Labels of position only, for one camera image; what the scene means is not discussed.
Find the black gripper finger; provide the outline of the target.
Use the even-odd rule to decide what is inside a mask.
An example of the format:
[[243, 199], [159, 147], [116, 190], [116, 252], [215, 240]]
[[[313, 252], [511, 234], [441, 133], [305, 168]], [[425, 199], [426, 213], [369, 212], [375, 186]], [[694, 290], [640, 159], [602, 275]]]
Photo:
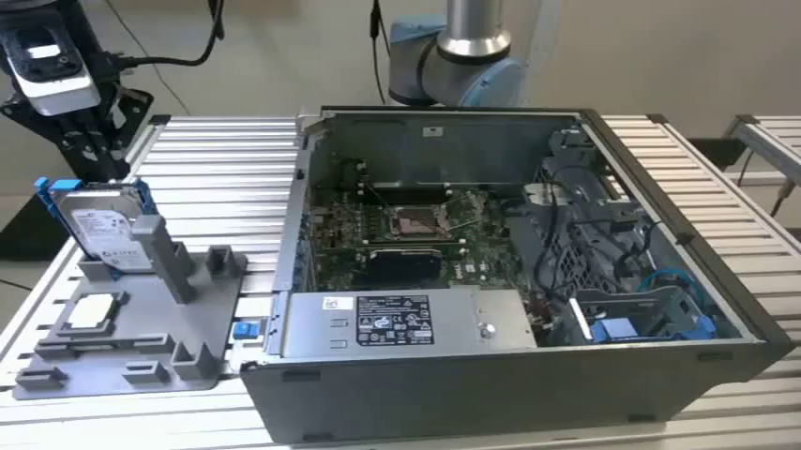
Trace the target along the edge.
[[106, 180], [95, 145], [95, 137], [103, 137], [103, 134], [99, 132], [94, 108], [46, 116], [23, 96], [12, 96], [1, 103], [1, 114], [58, 147], [79, 179], [87, 182]]
[[108, 179], [122, 180], [131, 171], [126, 161], [128, 148], [138, 130], [146, 121], [154, 102], [154, 95], [139, 89], [118, 88], [118, 93], [110, 105], [110, 129], [104, 136], [110, 143]]

